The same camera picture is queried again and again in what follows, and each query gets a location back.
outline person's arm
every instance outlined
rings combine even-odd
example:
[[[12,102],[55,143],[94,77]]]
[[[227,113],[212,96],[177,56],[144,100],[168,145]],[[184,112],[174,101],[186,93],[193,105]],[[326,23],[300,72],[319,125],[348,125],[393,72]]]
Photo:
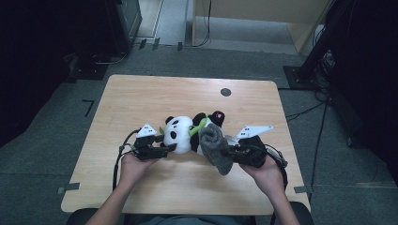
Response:
[[[132,153],[121,160],[120,179],[114,192],[86,224],[116,224],[132,188],[157,160],[141,161]]]
[[[260,168],[239,165],[265,193],[275,210],[278,220],[284,224],[299,224],[295,212],[284,193],[283,177],[275,160],[266,156],[266,162]]]

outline black panda ear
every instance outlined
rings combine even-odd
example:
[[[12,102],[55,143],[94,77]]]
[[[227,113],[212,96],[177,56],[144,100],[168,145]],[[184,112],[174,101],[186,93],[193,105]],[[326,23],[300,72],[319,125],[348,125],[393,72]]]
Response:
[[[206,114],[204,112],[200,112],[193,117],[192,122],[194,125],[198,126],[203,118],[206,118]]]
[[[166,119],[166,124],[168,124],[170,122],[170,120],[174,119],[173,116],[169,116],[169,118]]]

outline black stand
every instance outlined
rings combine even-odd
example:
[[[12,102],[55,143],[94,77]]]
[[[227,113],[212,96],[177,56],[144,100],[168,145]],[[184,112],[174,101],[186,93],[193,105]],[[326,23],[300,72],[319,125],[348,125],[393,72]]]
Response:
[[[345,0],[340,4],[339,8],[336,10],[336,14],[331,18],[329,26],[326,27],[325,32],[322,33],[301,67],[283,67],[284,74],[286,75],[291,89],[319,89],[317,85],[312,83],[314,69],[319,59],[327,52],[329,38],[343,18],[345,11],[351,5],[351,2],[352,0]]]
[[[87,62],[79,58],[70,72],[68,82],[76,83],[77,80],[102,81],[108,66],[107,64]]]

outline wooden table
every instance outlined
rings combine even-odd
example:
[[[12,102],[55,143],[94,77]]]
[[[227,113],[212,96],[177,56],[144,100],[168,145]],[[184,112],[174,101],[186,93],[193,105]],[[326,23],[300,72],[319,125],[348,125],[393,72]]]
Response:
[[[223,88],[232,94],[225,97]],[[219,80],[179,77],[113,75],[105,88],[91,128],[77,161],[71,183],[77,190],[66,192],[65,212],[100,207],[112,192],[115,160],[128,134],[149,123],[159,131],[169,115],[225,113],[224,135],[237,135],[245,125],[273,125],[260,135],[264,143],[283,152],[289,162],[286,170],[290,201],[310,208],[307,195],[294,187],[303,181],[274,82]],[[149,168],[133,189],[123,209],[125,213],[270,215],[266,195],[237,164],[221,176],[205,157],[193,152],[169,157]]]

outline person's right hand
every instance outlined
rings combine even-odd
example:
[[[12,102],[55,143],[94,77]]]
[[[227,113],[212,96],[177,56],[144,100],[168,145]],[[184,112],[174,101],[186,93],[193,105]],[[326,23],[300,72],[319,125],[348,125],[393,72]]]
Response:
[[[283,177],[278,165],[270,156],[266,156],[265,161],[260,168],[242,164],[239,166],[254,179],[255,184],[268,197],[284,195]]]

